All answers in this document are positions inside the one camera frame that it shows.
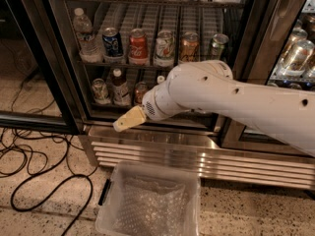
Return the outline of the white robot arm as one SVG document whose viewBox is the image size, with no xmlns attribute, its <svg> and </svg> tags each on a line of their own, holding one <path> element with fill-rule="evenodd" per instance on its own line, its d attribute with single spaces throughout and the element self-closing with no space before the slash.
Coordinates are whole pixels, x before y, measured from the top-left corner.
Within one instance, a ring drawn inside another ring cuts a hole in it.
<svg viewBox="0 0 315 236">
<path fill-rule="evenodd" d="M 220 60 L 183 63 L 118 118 L 117 132 L 189 110 L 212 112 L 315 156 L 315 93 L 236 81 Z"/>
</svg>

